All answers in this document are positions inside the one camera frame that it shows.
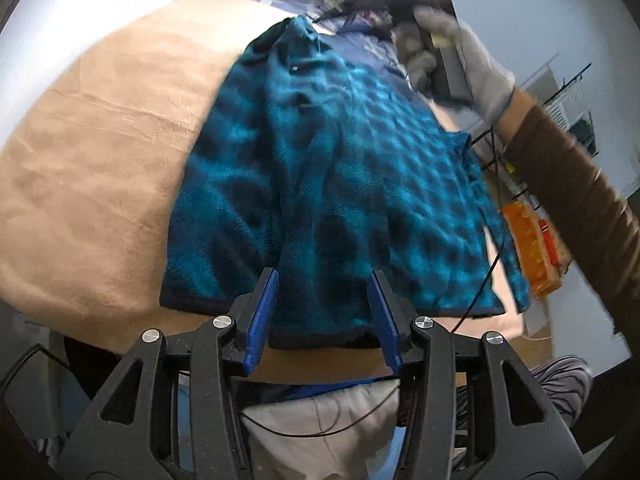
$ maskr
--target silver bolt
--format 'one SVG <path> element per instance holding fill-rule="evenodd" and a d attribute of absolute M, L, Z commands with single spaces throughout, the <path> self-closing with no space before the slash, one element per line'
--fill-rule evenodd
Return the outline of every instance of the silver bolt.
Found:
<path fill-rule="evenodd" d="M 498 334 L 497 332 L 487 332 L 484 337 L 490 345 L 501 345 L 504 343 L 502 334 Z"/>
<path fill-rule="evenodd" d="M 433 327 L 433 319 L 426 316 L 418 316 L 417 318 L 415 318 L 414 323 L 418 328 L 421 328 L 423 330 L 427 330 Z"/>
<path fill-rule="evenodd" d="M 229 316 L 218 316 L 213 320 L 213 326 L 216 328 L 226 328 L 231 323 L 233 322 L 231 321 L 231 318 Z"/>
<path fill-rule="evenodd" d="M 160 333 L 158 332 L 158 330 L 152 328 L 151 330 L 147 330 L 145 333 L 143 333 L 142 341 L 144 341 L 145 343 L 153 343 L 154 341 L 158 341 L 159 337 Z"/>

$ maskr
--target white wall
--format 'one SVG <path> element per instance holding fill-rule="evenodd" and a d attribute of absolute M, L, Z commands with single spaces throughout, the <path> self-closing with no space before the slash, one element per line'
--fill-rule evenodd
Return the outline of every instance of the white wall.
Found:
<path fill-rule="evenodd" d="M 638 175 L 630 160 L 640 128 L 640 30 L 621 0 L 453 0 L 489 51 L 524 81 L 555 54 L 559 83 L 589 62 L 584 90 L 600 154 L 596 163 L 619 192 Z M 580 271 L 549 298 L 556 354 L 578 354 L 596 373 L 628 356 Z"/>
<path fill-rule="evenodd" d="M 82 52 L 173 0 L 20 0 L 0 32 L 0 148 Z"/>

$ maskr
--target black cable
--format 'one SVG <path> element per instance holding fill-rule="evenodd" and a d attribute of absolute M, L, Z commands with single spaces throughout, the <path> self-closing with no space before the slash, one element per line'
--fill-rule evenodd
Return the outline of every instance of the black cable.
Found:
<path fill-rule="evenodd" d="M 66 364 L 57 355 L 52 354 L 40 343 L 35 343 L 27 349 L 27 351 L 22 355 L 22 357 L 20 357 L 19 361 L 16 364 L 14 364 L 11 368 L 9 368 L 7 373 L 2 378 L 2 381 L 0 381 L 0 397 L 4 398 L 4 394 L 8 390 L 12 381 L 15 379 L 16 375 L 20 373 L 20 370 L 22 370 L 24 365 L 27 364 L 27 362 L 29 362 L 29 360 L 38 352 L 42 352 L 52 361 L 57 362 L 60 366 L 62 366 L 66 370 L 71 371 L 71 368 L 69 367 L 69 365 Z"/>
<path fill-rule="evenodd" d="M 190 378 L 190 377 L 191 377 L 191 373 L 190 373 L 190 372 L 184 372 L 184 371 L 182 371 L 182 370 L 178 370 L 178 374 L 179 374 L 179 375 L 184 375 L 185 377 L 188 377 L 188 378 Z M 336 411 L 337 411 L 337 415 L 336 415 L 336 417 L 335 417 L 335 420 L 332 422 L 332 424 L 331 424 L 331 425 L 330 425 L 326 430 L 324 430 L 325 432 L 326 432 L 326 431 L 331 431 L 333 428 L 335 428 L 335 425 L 336 425 L 336 424 L 338 424 L 338 421 L 340 420 L 340 404 L 338 403 L 338 401 L 337 401 L 337 400 L 335 400 L 335 405 L 337 406 L 337 410 L 336 410 Z M 244 413 L 242 413 L 242 415 L 243 415 L 243 416 L 245 416 L 246 418 L 248 418 L 248 419 L 249 419 L 251 422 L 253 422 L 254 424 L 257 424 L 258 426 L 260 426 L 260 424 L 259 424 L 258 422 L 256 422 L 256 421 L 255 421 L 255 420 L 253 420 L 252 418 L 249 418 L 249 417 L 248 417 L 248 416 L 246 416 Z"/>
<path fill-rule="evenodd" d="M 262 425 L 260 422 L 257 422 L 256 420 L 253 420 L 250 416 L 245 415 L 244 413 L 240 413 L 240 415 L 243 416 L 249 422 L 254 423 L 256 426 L 258 426 L 258 428 L 262 428 L 264 431 L 268 431 L 269 433 L 273 433 L 274 435 L 277 435 L 277 436 L 286 436 L 288 438 L 320 438 L 322 436 L 332 436 L 332 435 L 335 435 L 335 434 L 338 434 L 338 433 L 342 433 L 343 431 L 350 430 L 356 424 L 359 424 L 360 422 L 362 422 L 369 415 L 372 415 L 373 413 L 375 413 L 378 409 L 380 409 L 384 405 L 385 402 L 387 402 L 392 397 L 392 395 L 394 393 L 396 393 L 396 391 L 398 391 L 399 388 L 400 388 L 400 386 L 396 386 L 393 390 L 391 390 L 387 394 L 387 396 L 380 401 L 379 404 L 377 404 L 372 410 L 370 410 L 370 412 L 368 412 L 365 415 L 361 416 L 358 420 L 352 422 L 348 426 L 345 426 L 344 428 L 341 428 L 340 430 L 335 430 L 335 431 L 324 430 L 324 431 L 320 431 L 319 433 L 311 433 L 311 434 L 280 433 L 279 431 L 275 431 L 275 430 L 272 430 L 271 428 L 267 428 L 266 426 Z"/>
<path fill-rule="evenodd" d="M 495 153 L 495 132 L 494 132 L 494 128 L 491 128 L 491 144 L 492 144 L 492 150 L 494 151 L 496 202 L 498 203 L 498 211 L 499 211 L 500 208 L 502 207 L 502 204 L 501 204 L 501 200 L 500 200 L 500 174 L 498 173 L 498 158 L 497 158 L 497 154 Z M 460 328 L 460 326 L 465 322 L 465 319 L 467 317 L 469 317 L 469 314 L 471 314 L 471 311 L 476 306 L 476 303 L 480 299 L 480 296 L 482 296 L 482 292 L 484 291 L 484 288 L 485 288 L 486 284 L 491 279 L 491 275 L 494 273 L 494 269 L 498 265 L 498 262 L 500 261 L 500 257 L 502 256 L 502 252 L 504 251 L 505 240 L 506 240 L 506 235 L 503 232 L 502 233 L 502 241 L 500 243 L 500 249 L 498 249 L 498 253 L 495 255 L 494 262 L 491 264 L 491 267 L 489 267 L 489 271 L 487 272 L 486 276 L 484 277 L 484 280 L 482 280 L 482 284 L 480 285 L 480 288 L 478 289 L 478 292 L 474 296 L 473 300 L 471 301 L 471 303 L 467 307 L 466 312 L 460 318 L 460 320 L 455 325 L 455 327 L 453 327 L 453 330 L 451 331 L 452 334 L 455 334 L 456 331 Z"/>

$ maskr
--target jacket sleeve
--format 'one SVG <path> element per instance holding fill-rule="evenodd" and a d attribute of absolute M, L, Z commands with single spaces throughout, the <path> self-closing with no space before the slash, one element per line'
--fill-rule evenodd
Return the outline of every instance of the jacket sleeve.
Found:
<path fill-rule="evenodd" d="M 507 158 L 548 212 L 604 307 L 640 349 L 640 230 L 624 199 L 575 139 L 539 106 L 511 139 Z"/>

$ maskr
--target white glove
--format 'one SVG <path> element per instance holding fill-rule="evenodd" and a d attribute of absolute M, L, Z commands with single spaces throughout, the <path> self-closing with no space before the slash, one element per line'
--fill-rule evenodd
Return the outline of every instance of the white glove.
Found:
<path fill-rule="evenodd" d="M 430 7 L 417 7 L 414 16 L 420 28 L 443 36 L 456 45 L 473 95 L 472 108 L 487 123 L 495 124 L 513 94 L 513 73 L 489 54 L 466 23 Z M 407 33 L 408 30 L 409 27 L 402 25 L 396 28 L 396 46 L 399 60 L 404 64 L 412 86 L 416 88 L 417 82 L 433 71 L 436 61 L 422 49 L 421 41 Z"/>

